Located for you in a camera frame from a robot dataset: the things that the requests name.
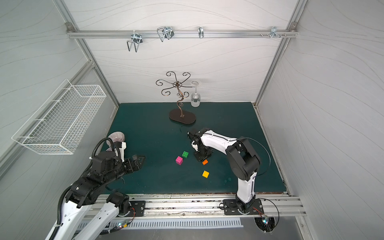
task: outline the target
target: vent grille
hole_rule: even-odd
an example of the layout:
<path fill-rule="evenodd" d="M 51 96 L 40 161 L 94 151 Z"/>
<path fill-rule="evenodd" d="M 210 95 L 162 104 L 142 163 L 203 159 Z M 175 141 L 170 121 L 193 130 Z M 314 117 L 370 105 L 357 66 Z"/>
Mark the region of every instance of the vent grille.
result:
<path fill-rule="evenodd" d="M 89 221 L 82 221 L 78 227 L 78 231 L 82 230 Z M 114 219 L 111 221 L 107 229 L 115 227 L 119 220 Z M 201 229 L 201 228 L 237 228 L 243 227 L 240 218 L 186 218 L 186 219 L 135 219 L 128 229 Z"/>

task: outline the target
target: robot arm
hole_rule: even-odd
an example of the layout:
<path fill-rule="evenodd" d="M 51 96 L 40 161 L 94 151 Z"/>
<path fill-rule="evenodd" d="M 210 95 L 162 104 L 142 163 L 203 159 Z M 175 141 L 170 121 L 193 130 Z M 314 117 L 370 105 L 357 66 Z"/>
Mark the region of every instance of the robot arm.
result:
<path fill-rule="evenodd" d="M 118 146 L 120 152 L 124 152 L 126 147 L 124 142 L 120 144 L 114 142 L 114 144 Z M 145 156 L 137 155 L 125 160 L 123 158 L 117 156 L 114 151 L 102 151 L 92 158 L 92 167 L 72 184 L 66 194 L 65 202 L 61 207 L 61 221 L 55 223 L 46 240 L 72 239 L 79 223 L 99 195 L 106 190 L 106 186 L 125 174 L 138 171 L 145 160 Z M 103 211 L 98 213 L 97 218 L 91 220 L 76 239 L 96 239 L 111 219 L 118 213 L 126 214 L 129 208 L 127 195 L 119 192 L 111 194 L 103 206 Z"/>
<path fill-rule="evenodd" d="M 248 139 L 226 137 L 208 128 L 188 132 L 188 137 L 198 161 L 209 158 L 213 149 L 227 155 L 231 169 L 238 178 L 238 208 L 244 214 L 249 212 L 255 196 L 255 177 L 261 162 Z"/>

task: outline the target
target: aluminum frame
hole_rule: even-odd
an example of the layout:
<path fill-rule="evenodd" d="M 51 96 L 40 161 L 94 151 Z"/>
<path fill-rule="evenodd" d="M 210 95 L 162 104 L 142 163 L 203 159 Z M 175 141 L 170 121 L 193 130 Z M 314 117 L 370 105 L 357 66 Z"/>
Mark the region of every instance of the aluminum frame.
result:
<path fill-rule="evenodd" d="M 201 38 L 199 30 L 174 30 L 172 38 Z M 67 32 L 70 38 L 129 38 L 133 30 L 128 31 L 81 31 Z M 159 38 L 156 30 L 135 30 L 142 38 Z M 204 30 L 204 38 L 270 38 L 271 30 Z M 289 30 L 277 30 L 280 37 L 295 38 L 298 32 Z"/>
<path fill-rule="evenodd" d="M 103 207 L 108 196 L 108 194 L 100 195 L 84 220 L 92 219 Z M 289 196 L 287 193 L 256 194 L 255 196 L 269 199 L 276 204 L 281 217 L 306 216 L 299 197 Z M 137 217 L 140 219 L 234 217 L 224 215 L 223 210 L 219 209 L 224 199 L 235 199 L 234 194 L 130 194 L 129 197 L 146 201 L 144 216 Z M 263 209 L 268 216 L 278 216 L 276 207 L 269 201 L 263 201 Z M 255 215 L 236 215 L 236 217 L 255 217 Z"/>
<path fill-rule="evenodd" d="M 78 26 L 76 22 L 74 21 L 72 15 L 70 14 L 67 5 L 63 2 L 63 0 L 52 0 L 53 3 L 56 5 L 56 8 L 58 9 L 60 15 L 64 19 L 64 21 L 72 23 L 72 26 L 74 30 L 78 30 Z M 104 76 L 103 72 L 100 69 L 100 66 L 98 65 L 97 61 L 95 60 L 91 50 L 88 47 L 87 42 L 84 39 L 76 39 L 77 43 L 79 44 L 81 50 L 83 51 L 84 55 L 87 57 L 89 61 L 92 61 L 94 63 L 94 69 L 99 77 L 101 84 L 106 89 L 108 95 L 111 97 L 112 102 L 115 104 L 116 107 L 119 107 L 120 103 L 113 92 L 111 86 L 109 85 L 106 77 Z"/>
<path fill-rule="evenodd" d="M 295 7 L 295 9 L 293 11 L 293 14 L 291 16 L 291 19 L 288 22 L 287 29 L 290 29 L 292 27 L 293 23 L 295 23 L 295 25 L 293 27 L 294 28 L 297 27 L 297 22 L 299 21 L 300 16 L 303 13 L 303 10 L 304 10 L 304 7 L 305 7 L 307 1 L 308 0 L 298 0 L 298 2 L 296 4 L 296 7 Z M 289 40 L 290 40 L 290 38 L 282 39 L 280 41 L 279 46 L 277 47 L 276 54 L 273 57 L 271 66 L 269 67 L 268 72 L 265 75 L 265 79 L 264 79 L 264 81 L 262 83 L 262 86 L 260 88 L 260 91 L 257 94 L 257 98 L 256 98 L 256 101 L 255 101 L 255 106 L 256 107 L 260 104 L 260 101 L 263 98 L 263 94 L 264 94 L 264 92 L 265 92 L 269 82 L 271 81 L 273 74 L 275 73 L 276 67 L 279 64 L 285 49 L 288 46 Z"/>

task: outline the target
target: white wire basket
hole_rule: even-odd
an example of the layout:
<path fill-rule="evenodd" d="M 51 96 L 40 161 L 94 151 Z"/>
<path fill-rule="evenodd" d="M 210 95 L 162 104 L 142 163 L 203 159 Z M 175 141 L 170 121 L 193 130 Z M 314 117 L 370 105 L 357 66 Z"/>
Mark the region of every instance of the white wire basket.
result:
<path fill-rule="evenodd" d="M 62 85 L 51 95 L 59 97 L 50 97 L 12 136 L 14 141 L 38 154 L 74 153 L 106 95 L 99 85 Z"/>

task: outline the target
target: white wall panel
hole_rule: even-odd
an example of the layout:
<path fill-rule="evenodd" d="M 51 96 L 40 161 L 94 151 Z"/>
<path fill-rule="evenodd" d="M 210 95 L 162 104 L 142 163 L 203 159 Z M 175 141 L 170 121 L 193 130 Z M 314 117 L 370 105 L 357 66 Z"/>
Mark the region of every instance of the white wall panel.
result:
<path fill-rule="evenodd" d="M 377 0 L 309 1 L 259 105 L 319 240 L 384 236 L 383 12 Z"/>
<path fill-rule="evenodd" d="M 297 0 L 65 0 L 81 30 L 285 29 Z"/>
<path fill-rule="evenodd" d="M 87 62 L 49 0 L 0 3 L 0 156 L 11 136 Z"/>
<path fill-rule="evenodd" d="M 176 102 L 177 90 L 163 96 L 158 79 L 183 72 L 202 82 L 202 101 L 254 101 L 280 40 L 276 39 L 147 39 L 129 52 L 124 39 L 88 39 L 87 43 L 121 103 Z M 184 88 L 192 93 L 193 88 Z"/>
<path fill-rule="evenodd" d="M 94 70 L 78 84 L 97 84 L 105 91 Z M 38 155 L 29 149 L 21 154 L 0 181 L 1 239 L 45 239 L 56 221 L 61 193 L 89 164 L 93 148 L 109 130 L 114 110 L 107 97 L 73 155 Z"/>
<path fill-rule="evenodd" d="M 81 30 L 261 30 L 285 29 L 297 0 L 65 2 Z M 177 101 L 174 90 L 164 97 L 155 85 L 168 71 L 190 72 L 190 80 L 202 81 L 202 101 L 254 101 L 279 44 L 269 39 L 144 39 L 135 53 L 128 52 L 126 41 L 87 40 L 122 103 Z"/>

